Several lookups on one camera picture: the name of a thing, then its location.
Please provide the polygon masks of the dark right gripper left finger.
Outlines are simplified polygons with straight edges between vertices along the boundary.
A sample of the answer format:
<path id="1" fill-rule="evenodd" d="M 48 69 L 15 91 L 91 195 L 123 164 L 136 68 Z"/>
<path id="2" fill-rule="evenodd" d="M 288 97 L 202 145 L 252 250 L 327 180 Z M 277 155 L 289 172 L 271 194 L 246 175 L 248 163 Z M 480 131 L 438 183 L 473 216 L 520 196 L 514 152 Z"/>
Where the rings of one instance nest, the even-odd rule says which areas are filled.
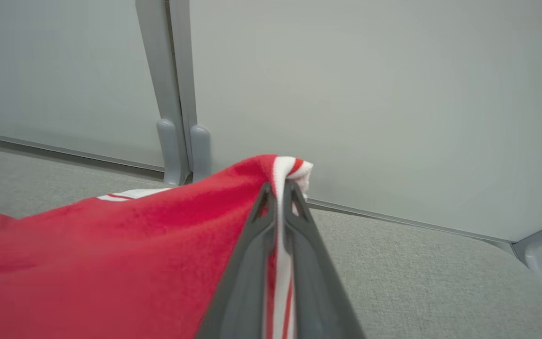
<path id="1" fill-rule="evenodd" d="M 277 198 L 264 183 L 233 249 L 198 339 L 267 337 L 269 257 L 276 247 Z"/>

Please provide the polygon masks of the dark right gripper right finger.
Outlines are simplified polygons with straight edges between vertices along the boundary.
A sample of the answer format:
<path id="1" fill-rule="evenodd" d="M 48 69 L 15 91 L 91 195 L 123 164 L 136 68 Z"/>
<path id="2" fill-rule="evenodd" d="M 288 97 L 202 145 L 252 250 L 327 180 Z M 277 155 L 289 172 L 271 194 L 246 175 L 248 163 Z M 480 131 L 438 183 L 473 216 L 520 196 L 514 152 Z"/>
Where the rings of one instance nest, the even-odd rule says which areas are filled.
<path id="1" fill-rule="evenodd" d="M 288 251 L 293 258 L 298 339 L 364 339 L 363 328 L 295 180 L 283 193 Z"/>

